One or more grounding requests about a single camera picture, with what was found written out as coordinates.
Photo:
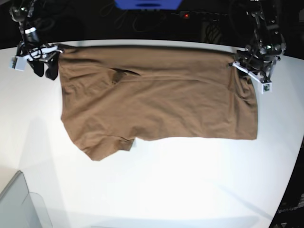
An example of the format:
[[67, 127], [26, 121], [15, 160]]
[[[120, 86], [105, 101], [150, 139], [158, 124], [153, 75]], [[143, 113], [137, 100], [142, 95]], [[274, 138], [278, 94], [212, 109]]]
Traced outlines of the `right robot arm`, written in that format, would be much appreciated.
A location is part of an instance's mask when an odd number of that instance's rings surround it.
[[22, 40], [17, 45], [16, 54], [11, 58], [10, 68], [24, 71], [29, 64], [34, 73], [55, 80], [58, 76], [58, 59], [63, 49], [57, 44], [43, 43], [38, 29], [30, 18], [35, 10], [34, 0], [14, 0], [9, 13], [14, 22], [19, 24]]

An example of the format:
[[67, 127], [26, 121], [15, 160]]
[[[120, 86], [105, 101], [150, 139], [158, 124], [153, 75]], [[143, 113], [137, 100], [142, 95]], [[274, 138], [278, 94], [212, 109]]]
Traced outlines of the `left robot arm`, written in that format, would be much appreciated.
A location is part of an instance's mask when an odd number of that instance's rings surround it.
[[271, 83], [271, 75], [286, 42], [279, 25], [279, 0], [246, 0], [245, 9], [253, 23], [253, 37], [244, 51], [238, 50], [235, 67], [261, 84]]

